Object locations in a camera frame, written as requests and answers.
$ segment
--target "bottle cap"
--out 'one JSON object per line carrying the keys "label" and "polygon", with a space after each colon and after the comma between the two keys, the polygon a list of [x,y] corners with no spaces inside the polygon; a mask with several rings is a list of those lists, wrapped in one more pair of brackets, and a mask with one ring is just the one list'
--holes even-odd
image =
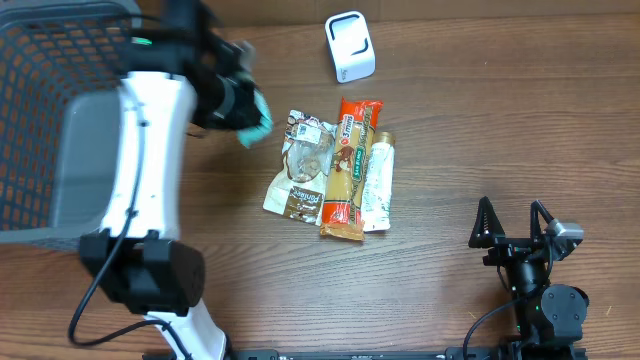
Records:
{"label": "bottle cap", "polygon": [[391,146],[395,146],[396,145],[396,138],[395,136],[393,136],[393,134],[388,133],[388,132],[380,132],[377,133],[374,137],[373,137],[373,143],[379,143],[379,142],[383,142],[383,143],[387,143]]}

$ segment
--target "red and yellow package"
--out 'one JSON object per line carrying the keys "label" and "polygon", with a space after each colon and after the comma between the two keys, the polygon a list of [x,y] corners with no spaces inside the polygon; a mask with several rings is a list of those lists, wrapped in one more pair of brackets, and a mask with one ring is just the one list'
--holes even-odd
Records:
{"label": "red and yellow package", "polygon": [[335,152],[322,207],[322,235],[364,241],[360,205],[382,106],[382,101],[347,102],[342,99]]}

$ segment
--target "white tube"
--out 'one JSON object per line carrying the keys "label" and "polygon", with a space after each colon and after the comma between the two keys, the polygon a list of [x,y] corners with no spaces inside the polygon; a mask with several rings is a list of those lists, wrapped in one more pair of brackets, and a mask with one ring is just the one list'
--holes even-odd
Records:
{"label": "white tube", "polygon": [[376,134],[367,180],[362,193],[362,220],[364,231],[381,231],[391,228],[391,183],[393,181],[393,161],[395,150],[393,135],[383,132]]}

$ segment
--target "basket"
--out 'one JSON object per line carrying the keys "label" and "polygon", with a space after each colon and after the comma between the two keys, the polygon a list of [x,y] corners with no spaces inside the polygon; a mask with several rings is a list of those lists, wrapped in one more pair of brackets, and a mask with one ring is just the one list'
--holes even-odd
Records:
{"label": "basket", "polygon": [[0,0],[0,244],[76,249],[113,188],[133,0]]}

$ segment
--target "food packaging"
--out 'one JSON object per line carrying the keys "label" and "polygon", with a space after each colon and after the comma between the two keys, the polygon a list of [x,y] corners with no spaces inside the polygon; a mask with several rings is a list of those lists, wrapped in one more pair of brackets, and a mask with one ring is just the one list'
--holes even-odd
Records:
{"label": "food packaging", "polygon": [[381,101],[342,99],[320,234],[364,240],[360,205]]}
{"label": "food packaging", "polygon": [[391,183],[395,138],[388,132],[376,134],[371,147],[367,180],[362,193],[364,231],[389,230],[391,223]]}
{"label": "food packaging", "polygon": [[320,225],[336,129],[336,125],[291,110],[282,147],[284,169],[269,185],[265,210]]}

